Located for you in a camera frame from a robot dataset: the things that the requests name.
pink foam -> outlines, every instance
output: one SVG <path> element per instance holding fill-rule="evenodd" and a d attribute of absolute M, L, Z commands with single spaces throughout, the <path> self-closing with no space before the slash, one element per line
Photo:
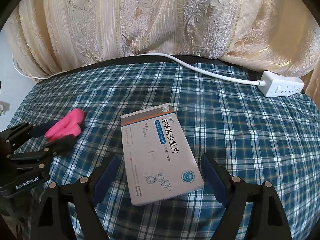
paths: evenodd
<path fill-rule="evenodd" d="M 45 136 L 49 142 L 60 139 L 69 134 L 78 136 L 81 133 L 79 124 L 83 122 L 83 119 L 84 112 L 79 108 L 75 108 L 54 126 L 52 126 L 45 133 Z"/>

beige curtain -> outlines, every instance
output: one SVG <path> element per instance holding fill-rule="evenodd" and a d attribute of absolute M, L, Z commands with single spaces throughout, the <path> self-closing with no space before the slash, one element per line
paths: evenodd
<path fill-rule="evenodd" d="M 310 96 L 320 110 L 320 66 L 301 78 L 305 83 L 304 91 Z"/>
<path fill-rule="evenodd" d="M 320 28 L 301 0 L 23 0 L 5 31 L 36 77 L 147 52 L 301 77 L 320 58 Z"/>

blue label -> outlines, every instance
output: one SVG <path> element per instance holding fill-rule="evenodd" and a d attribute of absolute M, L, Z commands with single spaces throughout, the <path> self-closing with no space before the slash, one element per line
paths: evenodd
<path fill-rule="evenodd" d="M 191 183 L 195 180 L 195 175 L 192 171 L 185 171 L 184 173 L 182 173 L 181 179 L 185 183 Z"/>
<path fill-rule="evenodd" d="M 162 128 L 161 128 L 160 121 L 159 120 L 155 120 L 155 124 L 156 124 L 156 128 L 157 128 L 157 131 L 158 131 L 160 142 L 161 142 L 161 144 L 165 144 L 165 137 L 163 135 L 163 131 L 162 131 Z"/>

blue plaid fabric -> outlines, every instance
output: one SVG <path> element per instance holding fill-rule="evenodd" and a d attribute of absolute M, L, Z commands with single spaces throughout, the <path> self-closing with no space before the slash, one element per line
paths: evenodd
<path fill-rule="evenodd" d="M 261 75 L 233 66 L 195 66 L 241 79 Z M 55 158 L 51 166 L 49 182 L 68 184 L 89 175 L 108 152 L 123 153 L 120 115 L 167 102 L 175 109 L 200 171 L 200 157 L 206 153 L 247 182 L 270 180 L 284 205 L 292 239 L 308 236 L 320 217 L 320 115 L 304 94 L 265 98 L 256 86 L 210 78 L 176 63 L 117 65 L 37 84 L 10 126 L 61 119 L 76 107 L 84 110 L 84 129 L 73 152 Z M 45 138 L 32 139 L 19 151 L 37 150 L 44 143 Z M 49 182 L 34 190 L 33 211 Z M 237 239 L 244 237 L 251 207 L 248 203 Z M 133 206 L 122 161 L 96 211 L 111 239 L 176 240 L 210 239 L 224 208 L 206 180 L 203 190 Z M 70 212 L 82 239 L 74 206 Z"/>

electrical outlet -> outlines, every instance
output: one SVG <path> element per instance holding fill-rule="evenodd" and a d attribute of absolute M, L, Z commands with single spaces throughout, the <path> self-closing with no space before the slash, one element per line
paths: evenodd
<path fill-rule="evenodd" d="M 258 89 L 267 98 L 299 94 L 304 87 L 303 81 L 298 77 L 284 77 L 270 71 L 265 71 L 261 80 L 264 80 L 266 85 L 258 86 Z"/>

